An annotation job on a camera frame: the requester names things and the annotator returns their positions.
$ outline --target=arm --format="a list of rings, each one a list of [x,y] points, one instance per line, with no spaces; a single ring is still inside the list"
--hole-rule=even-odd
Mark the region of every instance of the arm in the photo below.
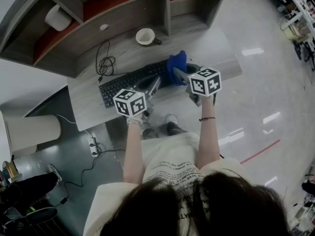
[[[124,182],[142,184],[144,165],[142,159],[140,132],[140,125],[133,123],[129,124],[124,163]]]
[[[212,97],[202,99],[202,118],[215,117]],[[201,122],[199,153],[197,156],[197,168],[220,159],[220,149],[215,119]]]

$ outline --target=black wrist band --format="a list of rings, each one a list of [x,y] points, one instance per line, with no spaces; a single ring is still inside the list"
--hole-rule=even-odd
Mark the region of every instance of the black wrist band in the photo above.
[[[208,119],[215,119],[215,117],[205,117],[205,118],[199,119],[199,121],[208,120]]]

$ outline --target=glossy floor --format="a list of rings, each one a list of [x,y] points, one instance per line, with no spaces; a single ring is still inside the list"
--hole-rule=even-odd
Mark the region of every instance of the glossy floor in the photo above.
[[[223,82],[215,109],[222,155],[246,160],[253,182],[278,191],[291,216],[315,155],[315,88],[311,64],[279,27],[282,16],[272,0],[224,0],[213,27],[225,33],[243,75]],[[174,113],[183,129],[199,133],[200,109],[179,102],[155,106],[152,121]]]
[[[303,199],[300,184],[315,154],[315,88],[310,64],[298,59],[291,41],[280,30],[281,16],[270,0],[224,1],[213,27],[225,33],[243,75],[224,81],[215,109],[222,155],[246,161],[262,151],[243,165],[254,183],[267,184],[284,196],[293,214],[291,207]],[[50,112],[40,114],[64,113],[73,120],[65,102],[59,99]],[[200,109],[186,102],[178,99],[156,105],[153,126],[162,123],[163,115],[173,113],[183,129],[199,133]],[[45,172],[46,165],[53,163],[64,179],[77,182],[80,171],[90,166],[88,135],[70,124],[63,125],[66,129],[59,144],[48,143],[41,152],[16,160],[25,178]],[[103,125],[91,131],[111,148]],[[71,198],[58,207],[74,235],[82,234],[96,187],[122,178],[116,157],[109,153],[100,158],[85,177],[87,185],[70,187]],[[55,204],[63,195],[61,187],[49,194]]]

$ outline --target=white t-shirt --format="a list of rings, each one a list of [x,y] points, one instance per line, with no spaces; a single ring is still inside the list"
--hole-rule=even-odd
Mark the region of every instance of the white t-shirt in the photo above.
[[[213,172],[224,172],[230,176],[247,178],[244,168],[232,158],[212,162],[198,170],[195,166],[200,137],[194,133],[142,141],[142,154],[145,165],[143,181],[155,177],[172,184],[176,190],[191,191],[193,181]],[[110,183],[100,185],[92,202],[84,236],[98,236],[104,224],[111,218],[123,198],[135,187],[131,183]],[[180,226],[187,224],[187,207],[179,211]]]

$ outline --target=coffee cup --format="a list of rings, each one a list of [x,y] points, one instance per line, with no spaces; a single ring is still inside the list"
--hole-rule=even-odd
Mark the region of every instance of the coffee cup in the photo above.
[[[137,32],[136,40],[139,45],[142,46],[152,46],[161,45],[161,40],[156,38],[156,34],[150,28],[144,28]]]

